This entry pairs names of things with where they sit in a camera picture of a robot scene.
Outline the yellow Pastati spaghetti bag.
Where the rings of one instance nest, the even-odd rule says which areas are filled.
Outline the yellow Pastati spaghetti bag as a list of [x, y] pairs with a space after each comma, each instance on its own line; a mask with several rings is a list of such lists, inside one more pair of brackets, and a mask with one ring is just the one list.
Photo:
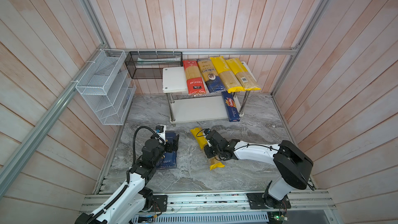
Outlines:
[[[205, 154], [205, 147], [208, 145], [208, 143], [207, 143], [207, 139], [205, 138], [205, 135], [203, 134], [202, 130], [203, 129], [201, 127], [196, 127], [194, 129], [191, 129], [190, 132], [192, 133], [192, 135], [198, 142], [201, 151], [207, 158], [207, 155]], [[215, 156], [213, 158], [208, 158], [207, 160], [209, 163], [210, 170], [225, 167], [225, 165], [221, 161], [218, 160], [218, 156]]]

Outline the blue Barilla spaghetti box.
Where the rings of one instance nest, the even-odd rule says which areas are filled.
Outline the blue Barilla spaghetti box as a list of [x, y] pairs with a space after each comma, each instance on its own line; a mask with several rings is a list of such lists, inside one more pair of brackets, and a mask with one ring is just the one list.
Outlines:
[[221, 95], [226, 107], [229, 122], [240, 122], [240, 115], [232, 94], [224, 91]]

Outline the yellow clear spaghetti bag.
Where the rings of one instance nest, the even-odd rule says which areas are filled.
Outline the yellow clear spaghetti bag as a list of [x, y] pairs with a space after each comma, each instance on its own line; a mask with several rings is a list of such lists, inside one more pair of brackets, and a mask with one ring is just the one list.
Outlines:
[[223, 57], [211, 57], [210, 60], [228, 93], [245, 91]]

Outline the red spaghetti bag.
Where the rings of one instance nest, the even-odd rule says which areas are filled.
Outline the red spaghetti bag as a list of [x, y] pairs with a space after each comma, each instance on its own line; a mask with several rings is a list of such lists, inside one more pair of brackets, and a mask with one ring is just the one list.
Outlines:
[[190, 95], [202, 95], [206, 93], [202, 75], [198, 63], [194, 60], [183, 61], [184, 73]]

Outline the blue yellow spaghetti bag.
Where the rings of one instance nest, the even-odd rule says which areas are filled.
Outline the blue yellow spaghetti bag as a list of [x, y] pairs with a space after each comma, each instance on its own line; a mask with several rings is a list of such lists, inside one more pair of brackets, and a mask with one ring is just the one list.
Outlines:
[[198, 59], [197, 63], [210, 93], [226, 91], [226, 88], [210, 59]]

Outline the yellow barcode spaghetti bag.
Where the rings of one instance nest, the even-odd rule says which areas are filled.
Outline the yellow barcode spaghetti bag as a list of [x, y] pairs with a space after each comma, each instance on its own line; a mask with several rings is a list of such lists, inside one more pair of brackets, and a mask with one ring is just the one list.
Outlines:
[[261, 90], [250, 71], [246, 69], [238, 58], [228, 59], [226, 60], [226, 63], [245, 91]]

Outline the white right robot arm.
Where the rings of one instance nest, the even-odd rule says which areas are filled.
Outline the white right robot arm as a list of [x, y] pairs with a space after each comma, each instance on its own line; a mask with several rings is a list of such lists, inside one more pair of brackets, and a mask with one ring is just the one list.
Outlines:
[[276, 145], [261, 145], [240, 140], [227, 141], [217, 131], [205, 129], [197, 137], [206, 139], [208, 158], [220, 161], [252, 160], [275, 166], [280, 177], [270, 181], [263, 194], [247, 194], [251, 209], [290, 208], [287, 195], [293, 190], [311, 188], [308, 184], [313, 161], [292, 142], [283, 140]]

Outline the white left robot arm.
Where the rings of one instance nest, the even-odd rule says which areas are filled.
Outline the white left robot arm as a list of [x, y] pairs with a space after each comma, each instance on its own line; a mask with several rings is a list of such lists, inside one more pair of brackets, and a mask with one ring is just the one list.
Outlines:
[[179, 135], [172, 140], [160, 138], [145, 142], [141, 157], [126, 172], [126, 181], [91, 214], [82, 213], [77, 224], [128, 224], [141, 211], [161, 212], [153, 190], [146, 187], [165, 153], [178, 150]]

